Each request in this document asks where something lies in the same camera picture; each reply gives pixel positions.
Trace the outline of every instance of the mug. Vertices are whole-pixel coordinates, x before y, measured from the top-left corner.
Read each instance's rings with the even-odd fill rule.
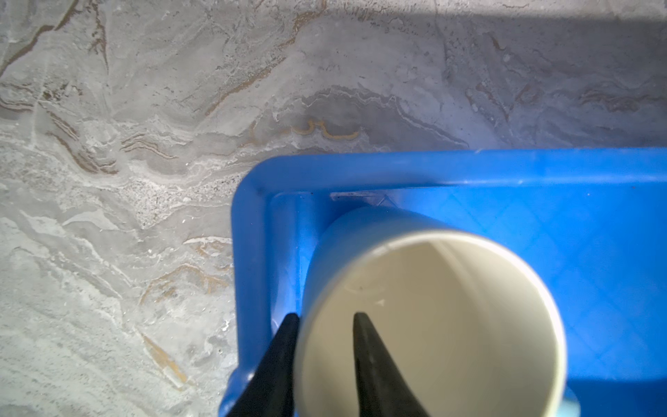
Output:
[[[562,321],[516,254],[426,216],[364,207],[323,235],[294,362],[301,417],[357,416],[352,318],[372,319],[429,415],[577,417]]]

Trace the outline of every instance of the blue tray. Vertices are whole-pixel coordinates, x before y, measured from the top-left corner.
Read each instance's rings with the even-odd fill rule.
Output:
[[[239,367],[223,416],[278,324],[300,312],[323,231],[394,205],[522,256],[556,299],[583,417],[667,415],[667,149],[278,157],[231,209]]]

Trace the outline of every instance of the ceramic cup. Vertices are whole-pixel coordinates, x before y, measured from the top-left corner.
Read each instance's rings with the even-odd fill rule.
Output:
[[[329,227],[308,270],[294,365],[301,417],[358,416],[359,311],[433,417],[579,414],[563,399],[558,309],[528,264],[431,218],[365,207]]]

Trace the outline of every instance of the plastic tray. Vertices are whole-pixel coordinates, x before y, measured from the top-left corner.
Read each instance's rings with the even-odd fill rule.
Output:
[[[220,414],[278,324],[300,312],[323,231],[394,205],[496,240],[556,299],[583,417],[667,415],[667,149],[277,157],[232,205],[239,367]]]

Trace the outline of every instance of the marble surface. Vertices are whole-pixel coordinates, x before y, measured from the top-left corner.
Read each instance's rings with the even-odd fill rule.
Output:
[[[0,415],[212,416],[274,155],[666,145],[664,0],[0,1]]]

